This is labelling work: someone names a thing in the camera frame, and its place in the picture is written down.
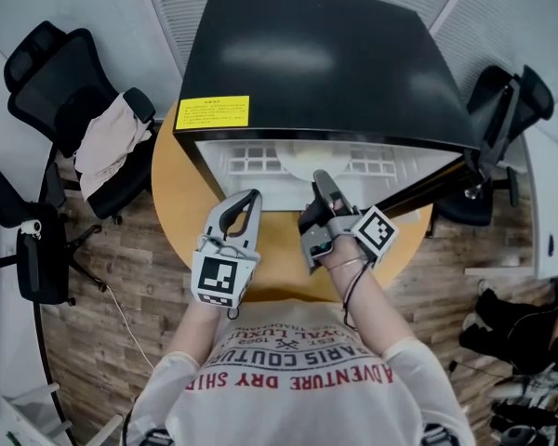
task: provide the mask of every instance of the bracelet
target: bracelet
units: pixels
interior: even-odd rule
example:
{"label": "bracelet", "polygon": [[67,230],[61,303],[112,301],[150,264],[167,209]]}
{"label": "bracelet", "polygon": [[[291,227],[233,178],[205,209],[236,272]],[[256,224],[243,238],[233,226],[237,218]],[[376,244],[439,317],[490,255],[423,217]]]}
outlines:
{"label": "bracelet", "polygon": [[337,264],[336,266],[333,266],[332,268],[327,269],[328,272],[332,271],[333,269],[337,269],[337,268],[344,268],[345,266],[349,266],[350,264],[353,264],[356,261],[363,261],[365,260],[364,257],[355,257],[354,259],[350,259],[349,261],[345,261],[341,264]]}

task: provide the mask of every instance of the mesh chair back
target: mesh chair back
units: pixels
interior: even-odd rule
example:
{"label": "mesh chair back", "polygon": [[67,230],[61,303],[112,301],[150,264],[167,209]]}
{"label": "mesh chair back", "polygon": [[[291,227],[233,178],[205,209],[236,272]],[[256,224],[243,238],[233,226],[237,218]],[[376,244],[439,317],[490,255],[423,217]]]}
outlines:
{"label": "mesh chair back", "polygon": [[66,33],[49,21],[39,24],[14,50],[4,67],[4,80],[11,93],[24,77],[44,64],[50,49],[61,45]]}
{"label": "mesh chair back", "polygon": [[519,80],[521,94],[512,118],[510,138],[516,138],[539,119],[550,120],[554,112],[554,97],[538,74],[524,66]]}
{"label": "mesh chair back", "polygon": [[[45,32],[37,35],[49,39]],[[17,55],[14,61],[24,58]],[[16,65],[25,67],[22,62]],[[100,116],[118,96],[101,68],[93,37],[85,29],[65,35],[41,57],[32,58],[31,68],[15,86],[8,100],[10,113],[52,140],[64,157],[74,154],[91,119]]]}

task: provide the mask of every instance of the white desk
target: white desk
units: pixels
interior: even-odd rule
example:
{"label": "white desk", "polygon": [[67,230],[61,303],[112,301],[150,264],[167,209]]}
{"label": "white desk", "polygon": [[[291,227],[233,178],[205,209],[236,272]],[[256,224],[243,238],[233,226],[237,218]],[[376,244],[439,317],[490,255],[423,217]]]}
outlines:
{"label": "white desk", "polygon": [[[516,268],[467,268],[470,276],[533,275],[538,279],[558,276],[558,144],[536,126],[521,135],[525,161],[519,160],[517,147],[508,165],[529,175],[533,220],[533,266]],[[553,252],[549,256],[550,238]]]}

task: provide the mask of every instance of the pink cloth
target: pink cloth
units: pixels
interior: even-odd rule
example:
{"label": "pink cloth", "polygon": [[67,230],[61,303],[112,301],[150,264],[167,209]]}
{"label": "pink cloth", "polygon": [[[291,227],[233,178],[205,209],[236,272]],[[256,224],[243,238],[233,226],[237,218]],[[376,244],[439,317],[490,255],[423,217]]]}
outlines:
{"label": "pink cloth", "polygon": [[148,126],[135,117],[122,94],[89,123],[74,160],[85,200],[117,174],[138,143],[151,137]]}

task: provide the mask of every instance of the yellow warning label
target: yellow warning label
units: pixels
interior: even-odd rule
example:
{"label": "yellow warning label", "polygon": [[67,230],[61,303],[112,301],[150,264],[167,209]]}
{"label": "yellow warning label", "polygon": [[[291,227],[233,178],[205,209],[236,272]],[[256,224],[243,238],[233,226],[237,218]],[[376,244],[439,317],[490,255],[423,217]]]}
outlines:
{"label": "yellow warning label", "polygon": [[183,99],[179,102],[176,129],[246,127],[250,96]]}

